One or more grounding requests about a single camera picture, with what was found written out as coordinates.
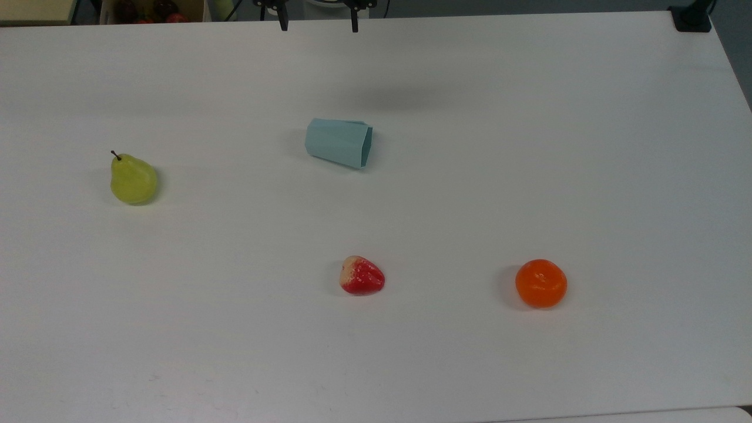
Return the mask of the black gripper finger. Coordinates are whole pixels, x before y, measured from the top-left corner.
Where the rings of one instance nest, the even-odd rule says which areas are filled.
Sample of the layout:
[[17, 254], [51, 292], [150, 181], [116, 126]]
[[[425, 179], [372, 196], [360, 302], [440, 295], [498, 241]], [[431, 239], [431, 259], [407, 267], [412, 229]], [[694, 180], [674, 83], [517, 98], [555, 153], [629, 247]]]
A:
[[253, 1], [253, 5], [260, 8], [260, 21], [265, 21], [266, 14], [274, 11], [275, 16], [279, 21], [280, 29], [282, 31], [287, 31], [289, 28], [289, 14], [287, 11], [286, 3], [287, 1], [285, 0]]
[[369, 11], [376, 8], [378, 1], [343, 0], [343, 4], [350, 10], [350, 22], [353, 33], [359, 32], [359, 16], [369, 17]]

